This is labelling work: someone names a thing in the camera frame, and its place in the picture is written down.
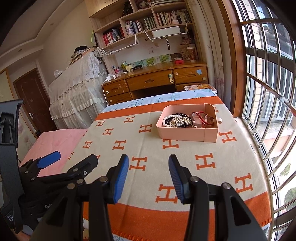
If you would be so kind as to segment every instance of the wooden desk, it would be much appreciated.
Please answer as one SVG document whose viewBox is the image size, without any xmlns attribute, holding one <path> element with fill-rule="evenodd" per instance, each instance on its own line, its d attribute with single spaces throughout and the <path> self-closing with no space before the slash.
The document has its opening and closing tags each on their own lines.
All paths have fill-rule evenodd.
<svg viewBox="0 0 296 241">
<path fill-rule="evenodd" d="M 104 84 L 109 105 L 154 95 L 184 91 L 184 86 L 208 83 L 205 62 L 185 61 L 147 66 Z"/>
</svg>

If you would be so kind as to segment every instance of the white hanging rack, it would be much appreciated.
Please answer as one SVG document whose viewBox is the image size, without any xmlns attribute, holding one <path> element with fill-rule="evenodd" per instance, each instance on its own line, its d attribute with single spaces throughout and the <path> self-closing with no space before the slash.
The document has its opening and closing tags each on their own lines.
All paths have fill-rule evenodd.
<svg viewBox="0 0 296 241">
<path fill-rule="evenodd" d="M 128 45 L 128 46 L 126 46 L 126 47 L 124 47 L 124 48 L 121 48 L 121 49 L 118 49 L 118 50 L 103 49 L 103 48 L 102 48 L 102 50 L 103 50 L 104 54 L 105 54 L 106 56 L 108 56 L 108 55 L 113 54 L 113 53 L 115 53 L 115 52 L 119 52 L 119 51 L 121 51 L 121 50 L 123 50 L 123 49 L 133 47 L 133 46 L 135 46 L 135 45 L 137 45 L 137 44 L 139 44 L 139 39 L 138 39 L 138 38 L 136 37 L 136 35 L 135 35 L 135 43 L 134 43 L 134 44 Z"/>
<path fill-rule="evenodd" d="M 188 32 L 188 28 L 187 28 L 187 23 L 186 23 L 185 33 L 180 33 L 180 34 L 170 34 L 170 35 L 165 35 L 165 36 L 157 37 L 157 38 L 150 38 L 150 36 L 149 36 L 149 34 L 146 32 L 146 30 L 144 30 L 144 32 L 145 32 L 145 34 L 147 35 L 148 39 L 151 40 L 152 42 L 153 42 L 155 39 L 166 39 L 166 41 L 168 41 L 168 37 L 170 37 L 170 36 L 186 35 L 187 32 Z"/>
</svg>

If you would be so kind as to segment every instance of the blue gripper pad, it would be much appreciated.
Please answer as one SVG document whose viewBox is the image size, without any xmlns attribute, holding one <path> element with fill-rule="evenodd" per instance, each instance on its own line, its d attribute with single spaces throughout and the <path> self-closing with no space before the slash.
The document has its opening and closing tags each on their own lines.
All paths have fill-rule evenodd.
<svg viewBox="0 0 296 241">
<path fill-rule="evenodd" d="M 118 200 L 121 198 L 121 194 L 123 191 L 124 183 L 126 181 L 126 175 L 128 173 L 128 156 L 122 155 L 119 160 L 120 171 L 118 173 L 116 182 L 115 182 L 115 191 L 113 195 L 114 203 L 117 203 Z"/>
<path fill-rule="evenodd" d="M 170 157 L 168 158 L 168 168 L 170 170 L 170 176 L 173 180 L 177 197 L 178 199 L 180 199 L 181 203 L 183 203 L 185 196 L 183 191 L 183 184 L 177 172 L 178 167 L 181 169 L 176 155 L 170 155 Z"/>
<path fill-rule="evenodd" d="M 39 160 L 37 167 L 44 169 L 60 159 L 61 159 L 61 154 L 58 151 L 54 151 L 48 154 L 47 156 L 42 157 Z"/>
</svg>

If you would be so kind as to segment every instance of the pink bedsheet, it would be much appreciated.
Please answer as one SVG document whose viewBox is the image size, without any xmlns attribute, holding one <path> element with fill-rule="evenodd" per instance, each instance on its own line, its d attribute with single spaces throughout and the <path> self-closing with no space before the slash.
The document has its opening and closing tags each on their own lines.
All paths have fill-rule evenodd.
<svg viewBox="0 0 296 241">
<path fill-rule="evenodd" d="M 59 174 L 86 131 L 87 129 L 63 129 L 42 133 L 25 156 L 21 165 L 30 159 L 35 160 L 57 150 L 61 153 L 61 159 L 41 169 L 38 177 Z"/>
</svg>

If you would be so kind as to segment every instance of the white box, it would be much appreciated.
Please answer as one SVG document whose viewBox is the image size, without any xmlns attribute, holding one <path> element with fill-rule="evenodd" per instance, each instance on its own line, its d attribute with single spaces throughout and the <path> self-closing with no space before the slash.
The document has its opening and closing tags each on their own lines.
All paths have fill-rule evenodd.
<svg viewBox="0 0 296 241">
<path fill-rule="evenodd" d="M 152 31 L 151 33 L 153 35 L 153 38 L 158 38 L 158 37 L 164 37 L 172 34 L 180 34 L 181 31 L 179 26 L 175 26 L 175 27 L 155 30 L 155 31 Z"/>
</svg>

